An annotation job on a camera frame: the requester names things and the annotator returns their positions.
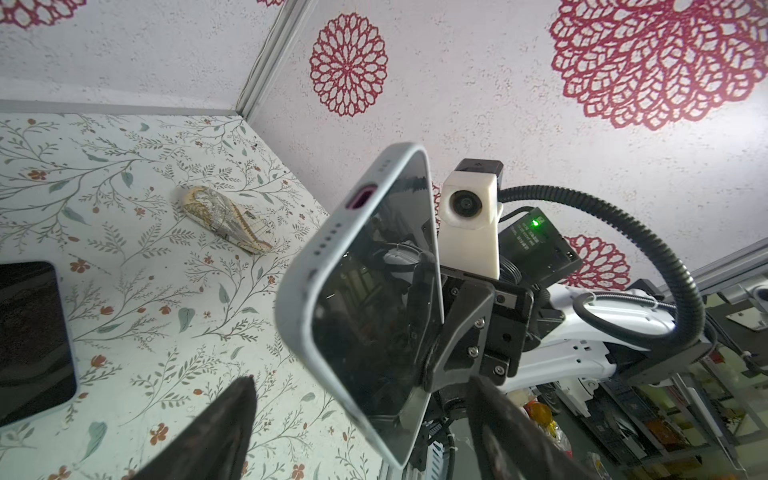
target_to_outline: metal frame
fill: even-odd
[[[145,107],[143,105],[76,104],[58,101],[0,100],[7,114],[207,115],[234,116],[235,110],[216,108]]]
[[[235,107],[237,113],[247,121],[252,121],[256,116],[261,101],[272,86],[316,3],[317,0],[286,0],[280,9]]]
[[[708,371],[708,373],[712,375],[712,377],[714,377],[725,388],[727,392],[730,392],[736,401],[738,401],[740,406],[744,408],[744,412],[746,412],[747,415],[752,418],[752,421],[755,422],[755,426],[758,428],[757,432],[753,432],[747,435],[734,435],[735,443],[738,445],[744,445],[747,443],[755,442],[757,440],[768,438],[768,426],[766,426],[765,422],[763,422],[763,419],[761,419],[757,414],[757,411],[752,408],[752,406],[749,404],[749,401],[744,398],[740,392],[739,387],[733,384],[728,376],[723,375],[723,373],[719,371],[715,363],[710,358],[705,357],[700,361],[700,363],[705,368],[705,370]]]
[[[768,272],[768,238],[702,266],[691,275],[696,280],[701,294],[711,295],[765,272]],[[662,286],[660,291],[666,298],[670,298],[668,286]]]

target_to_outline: wrapped object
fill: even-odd
[[[530,419],[547,434],[547,437],[552,440],[560,450],[573,458],[571,442],[568,441],[568,437],[565,436],[565,432],[562,431],[558,423],[553,420],[552,411],[547,405],[532,400],[525,404],[525,412],[528,413],[528,417],[530,417]]]
[[[600,480],[611,480],[611,475],[608,473],[608,470],[605,469],[603,461],[597,453],[587,452],[586,463],[589,465],[588,468],[592,472],[598,474]]]
[[[269,225],[252,208],[235,204],[213,188],[192,187],[182,207],[192,220],[246,251],[272,250],[274,233]]]

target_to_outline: camera lens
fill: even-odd
[[[451,195],[451,207],[460,217],[472,218],[482,210],[482,202],[471,191],[459,190]]]

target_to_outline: phone frame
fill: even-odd
[[[29,416],[26,416],[24,418],[15,420],[10,423],[6,423],[5,425],[0,425],[0,435],[4,435],[7,431],[10,431],[11,429],[18,427],[20,425],[23,425],[24,423],[34,422],[37,419],[40,419],[47,415],[52,415],[59,411],[64,411],[68,406],[69,402],[72,401],[72,399],[76,399],[78,395],[80,395],[83,391],[83,385],[80,382],[80,375],[82,374],[82,371],[80,370],[80,367],[78,366],[78,361],[75,358],[75,352],[76,348],[74,347],[74,332],[72,331],[72,325],[69,323],[69,318],[67,316],[67,310],[65,309],[64,305],[64,295],[63,291],[61,289],[61,274],[60,274],[60,268],[56,266],[53,260],[50,259],[36,259],[31,258],[27,260],[20,260],[20,261],[14,261],[14,262],[0,262],[0,265],[14,265],[17,263],[47,263],[51,266],[51,270],[53,272],[54,281],[56,282],[56,288],[58,290],[58,302],[59,306],[61,308],[61,318],[64,321],[64,328],[67,335],[67,345],[69,347],[69,357],[70,357],[70,365],[72,367],[72,375],[74,376],[74,393],[72,394],[72,397],[62,403],[59,403],[58,405],[54,405],[51,407],[46,408],[45,410],[41,410],[40,412],[33,413]]]
[[[401,143],[387,147],[373,162],[371,167],[357,181],[346,195],[343,202],[326,219],[312,238],[307,241],[301,252],[293,259],[289,269],[280,282],[275,303],[277,331],[286,345],[293,351],[304,366],[313,374],[320,385],[326,389],[346,410],[350,420],[363,433],[368,442],[390,464],[402,468],[408,457],[396,458],[382,437],[373,428],[366,414],[358,407],[331,366],[317,349],[312,334],[313,312],[318,295],[330,274],[336,268],[342,255],[356,239],[357,234],[366,224],[411,160],[422,160],[425,165],[428,198],[432,224],[435,224],[435,205],[432,196],[432,178],[429,173],[429,159],[425,148],[419,144]],[[355,210],[347,208],[358,193],[364,188],[376,185],[376,190],[369,199]],[[437,245],[437,231],[432,229],[432,244],[435,246],[435,278],[440,278],[440,263]],[[442,311],[442,289],[436,286],[439,305],[437,306],[441,324],[445,322]],[[425,392],[424,418],[429,392]],[[413,449],[418,428],[413,433],[407,452]]]

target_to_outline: black metal bracket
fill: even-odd
[[[493,280],[483,276],[471,275],[461,270],[450,269],[445,266],[440,267],[442,277],[442,301],[445,308],[445,318],[454,315],[467,315],[467,311],[456,311],[455,308],[464,305],[464,300],[459,300],[458,294],[466,282],[481,283],[487,288],[494,290],[495,298],[491,307],[491,315],[484,317],[480,321],[477,329],[485,329],[485,341],[480,343],[478,330],[465,330],[466,336],[470,338],[467,341],[459,340],[455,343],[453,359],[465,359],[467,348],[470,346],[478,347],[478,357],[482,357],[480,370],[478,374],[489,378],[494,384],[501,385],[508,377],[515,376],[520,362],[523,345],[526,342],[526,332],[528,330],[528,320],[531,316],[531,306],[533,295],[530,289],[521,286],[512,285],[500,280]],[[472,318],[472,322],[477,322],[477,318]],[[449,329],[446,320],[443,329]],[[466,382],[468,376],[462,374],[460,381]]]
[[[490,283],[466,280],[445,318],[435,348],[425,366],[425,389],[436,392],[454,383],[466,383],[480,372],[488,336],[486,325],[496,290]]]

